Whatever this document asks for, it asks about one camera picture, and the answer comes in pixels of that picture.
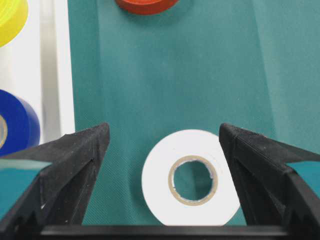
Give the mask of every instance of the green cloth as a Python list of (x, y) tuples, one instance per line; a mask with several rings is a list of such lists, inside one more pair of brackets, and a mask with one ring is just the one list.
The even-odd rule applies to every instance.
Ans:
[(287, 163), (287, 165), (293, 168), (320, 198), (320, 162), (300, 161)]
[(178, 130), (229, 122), (319, 152), (319, 0), (180, 0), (152, 16), (68, 6), (76, 129), (111, 134), (84, 224), (159, 224), (142, 168)]
[(50, 162), (0, 159), (0, 220)]

